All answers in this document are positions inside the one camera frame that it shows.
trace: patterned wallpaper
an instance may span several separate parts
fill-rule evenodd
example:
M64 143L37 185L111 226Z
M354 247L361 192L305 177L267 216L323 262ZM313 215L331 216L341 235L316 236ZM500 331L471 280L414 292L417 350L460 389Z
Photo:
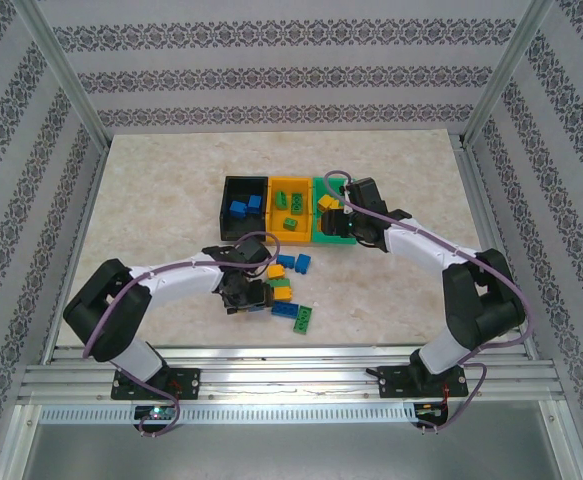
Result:
M460 133L527 4L45 0L40 6L113 133L439 127Z
M0 0L0 444L40 358L99 156L8 0Z
M555 3L474 153L583 441L583 3Z

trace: tabletop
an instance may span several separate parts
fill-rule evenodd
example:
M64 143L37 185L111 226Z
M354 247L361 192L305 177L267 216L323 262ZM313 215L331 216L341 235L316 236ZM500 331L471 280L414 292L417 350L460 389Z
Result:
M71 297L109 258L159 265L220 243L225 176L372 177L389 210L463 246L478 237L444 130L118 135L98 191ZM443 328L441 278L409 259L355 246L283 246L310 255L289 272L294 303L313 309L306 335L269 311L227 315L217 295L150 312L138 335L154 346L422 344ZM57 345L79 345L63 324Z

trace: black mounting plate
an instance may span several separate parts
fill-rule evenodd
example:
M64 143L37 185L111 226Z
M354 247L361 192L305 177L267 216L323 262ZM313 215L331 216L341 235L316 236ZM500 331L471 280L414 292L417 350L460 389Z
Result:
M197 400L200 392L199 368L171 368L166 387L166 393L178 400ZM162 395L150 392L133 381L123 373L116 370L111 387L112 400L165 400Z
M435 398L444 395L444 385L449 388L449 397L466 397L469 395L464 369L453 367L448 375L435 381L429 381L422 388L409 376L408 365L378 367L380 398Z

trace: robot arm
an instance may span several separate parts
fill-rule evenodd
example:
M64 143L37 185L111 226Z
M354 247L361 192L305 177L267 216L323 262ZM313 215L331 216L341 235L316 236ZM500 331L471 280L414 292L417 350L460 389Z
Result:
M350 209L328 210L321 221L324 234L354 237L366 247L407 257L442 280L446 327L437 338L411 355L409 375L416 385L422 387L440 381L476 348L524 321L524 310L515 294L493 275L458 255L463 252L477 258L511 279L506 259L500 252L494 249L476 252L458 245L454 245L455 252L450 252L441 247L427 238L426 233L430 236L431 232L408 213L388 212L370 178L347 184L341 193L354 205L397 220L401 225ZM486 292L479 293L478 287L486 287Z
M193 268L178 268L149 275L133 285L112 311L93 344L98 362L110 361L143 382L159 389L169 378L169 367L146 342L135 338L144 315L173 300L198 293L219 294L227 313L271 306L271 287L253 279L256 269L208 265L214 262L259 264L270 257L255 238L237 247L208 247L184 262ZM161 267L126 267L118 259L107 260L69 302L63 317L83 343L87 343L113 298L131 282Z

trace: enclosure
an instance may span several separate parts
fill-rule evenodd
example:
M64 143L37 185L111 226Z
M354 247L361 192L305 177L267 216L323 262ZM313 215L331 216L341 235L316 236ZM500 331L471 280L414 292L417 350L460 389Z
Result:
M480 353L474 403L421 435L415 400L365 370L444 328L441 282L357 245L285 244L312 257L289 274L307 334L209 295L153 311L138 336L202 373L187 425L140 438L67 302L109 258L221 244L226 177L314 202L336 168L504 253L532 339ZM583 1L0 0L0 478L149 475L583 478Z

